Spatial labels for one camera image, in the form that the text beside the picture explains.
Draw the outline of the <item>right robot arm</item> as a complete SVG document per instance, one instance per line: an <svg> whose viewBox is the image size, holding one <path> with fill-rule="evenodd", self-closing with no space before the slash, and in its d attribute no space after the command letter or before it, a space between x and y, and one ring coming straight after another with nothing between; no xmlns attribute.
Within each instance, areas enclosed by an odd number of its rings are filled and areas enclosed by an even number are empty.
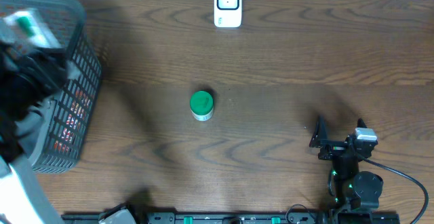
<svg viewBox="0 0 434 224"><path fill-rule="evenodd" d="M359 163L371 157L378 144L373 129L362 119L343 141L328 138L325 120L319 117L309 147L318 148L318 158L332 163L330 194L337 199L337 207L346 211L373 211L379 207L383 180L377 174L361 171Z"/></svg>

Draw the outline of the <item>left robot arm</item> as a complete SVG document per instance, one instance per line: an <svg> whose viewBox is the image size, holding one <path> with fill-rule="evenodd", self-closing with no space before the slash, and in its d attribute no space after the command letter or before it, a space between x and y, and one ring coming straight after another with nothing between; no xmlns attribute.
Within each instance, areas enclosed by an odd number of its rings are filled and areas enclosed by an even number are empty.
<svg viewBox="0 0 434 224"><path fill-rule="evenodd" d="M1 222L63 223L44 194L19 140L16 122L28 109L58 92L68 76L67 58L62 48L35 48L5 67L8 45L1 51Z"/></svg>

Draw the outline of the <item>white green box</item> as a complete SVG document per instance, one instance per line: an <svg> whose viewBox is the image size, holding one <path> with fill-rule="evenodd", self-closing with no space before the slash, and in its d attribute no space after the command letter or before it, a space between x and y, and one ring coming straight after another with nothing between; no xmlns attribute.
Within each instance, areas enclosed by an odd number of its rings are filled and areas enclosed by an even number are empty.
<svg viewBox="0 0 434 224"><path fill-rule="evenodd" d="M35 8L26 8L7 15L3 21L25 42L36 48L60 49L62 45L56 39L47 23Z"/></svg>

